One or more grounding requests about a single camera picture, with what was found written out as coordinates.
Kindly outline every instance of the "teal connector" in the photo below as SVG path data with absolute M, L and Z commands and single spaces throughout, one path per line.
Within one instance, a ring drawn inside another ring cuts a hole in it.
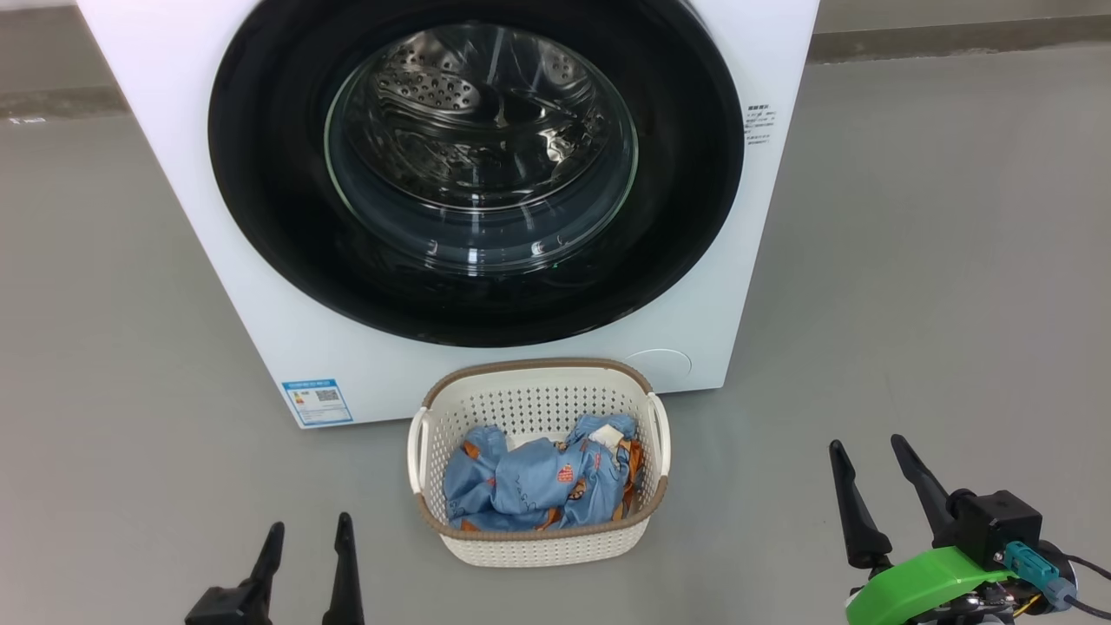
M 1071 607 L 1065 601 L 1077 597 L 1077 587 L 1061 577 L 1061 572 L 1038 552 L 1023 543 L 1009 543 L 1003 551 L 1003 566 L 1012 571 L 1020 579 L 1024 579 L 1042 592 L 1045 601 L 1058 612 Z

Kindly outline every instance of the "brown basket rim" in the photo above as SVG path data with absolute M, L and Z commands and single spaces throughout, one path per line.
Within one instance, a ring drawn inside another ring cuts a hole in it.
M 434 402 L 440 393 L 450 384 L 467 377 L 501 372 L 517 372 L 521 370 L 547 370 L 562 367 L 613 370 L 633 379 L 644 391 L 645 395 L 652 393 L 652 385 L 648 383 L 648 380 L 644 379 L 640 372 L 629 365 L 625 365 L 624 363 L 619 363 L 618 361 L 610 361 L 607 359 L 534 359 L 530 361 L 510 361 L 507 363 L 478 365 L 460 370 L 453 374 L 448 374 L 441 379 L 440 382 L 436 383 L 432 390 L 428 392 L 428 395 L 424 397 L 424 407 L 428 409 L 431 406 L 432 402 Z M 660 481 L 657 483 L 655 493 L 652 495 L 652 500 L 648 503 L 648 505 L 640 508 L 629 517 L 598 525 L 553 530 L 551 532 L 463 532 L 462 530 L 456 530 L 450 525 L 440 523 L 439 520 L 432 516 L 432 511 L 428 508 L 428 502 L 424 501 L 423 493 L 417 493 L 416 496 L 417 507 L 420 510 L 421 518 L 423 518 L 424 523 L 427 523 L 429 527 L 434 530 L 441 536 L 447 536 L 448 538 L 453 538 L 456 541 L 506 543 L 513 541 L 554 541 L 558 538 L 575 538 L 579 536 L 591 536 L 593 534 L 605 534 L 608 532 L 628 530 L 652 516 L 655 508 L 660 507 L 660 503 L 663 501 L 663 494 L 667 490 L 668 476 L 661 475 Z

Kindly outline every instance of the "basket handle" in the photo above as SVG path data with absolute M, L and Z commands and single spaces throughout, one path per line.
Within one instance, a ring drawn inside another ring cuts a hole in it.
M 668 424 L 668 412 L 663 402 L 654 393 L 648 394 L 652 403 L 652 414 L 655 416 L 655 432 L 660 435 L 660 477 L 671 472 L 671 426 Z
M 428 414 L 428 409 L 422 407 L 417 411 L 413 416 L 413 421 L 409 424 L 409 486 L 412 487 L 414 495 L 420 495 L 421 478 L 423 477 L 420 473 L 421 463 L 421 451 L 424 450 L 428 443 L 428 421 L 424 416 Z

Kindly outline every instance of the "green robot part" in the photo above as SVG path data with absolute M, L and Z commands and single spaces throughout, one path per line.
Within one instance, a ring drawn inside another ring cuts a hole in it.
M 845 607 L 849 625 L 902 625 L 914 616 L 1003 582 L 1009 571 L 984 571 L 957 547 L 942 547 L 878 573 Z

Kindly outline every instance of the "cable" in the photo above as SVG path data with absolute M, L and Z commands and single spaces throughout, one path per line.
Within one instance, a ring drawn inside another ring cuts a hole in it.
M 1032 598 L 1029 602 L 1027 602 L 1027 605 L 1024 605 L 1024 606 L 1020 607 L 1019 609 L 1014 611 L 1014 614 L 1011 615 L 1011 616 L 1014 617 L 1014 618 L 1018 618 L 1018 617 L 1022 616 L 1023 614 L 1027 613 L 1028 609 L 1030 609 L 1030 606 L 1032 606 L 1035 603 L 1038 603 L 1038 599 L 1040 599 L 1040 598 L 1041 598 L 1041 595 L 1034 595 L 1034 598 Z
M 1064 601 L 1069 603 L 1072 607 L 1079 609 L 1080 612 L 1087 612 L 1097 618 L 1102 618 L 1104 621 L 1111 621 L 1111 612 L 1104 612 L 1099 608 L 1094 608 L 1082 601 L 1077 599 L 1077 597 L 1064 597 Z
M 1103 577 L 1111 579 L 1111 571 L 1108 571 L 1098 564 L 1092 564 L 1080 556 L 1070 556 L 1069 554 L 1061 554 L 1061 555 L 1063 555 L 1069 561 L 1072 561 L 1081 566 L 1087 566 L 1088 568 L 1091 568 L 1092 571 L 1099 573 Z

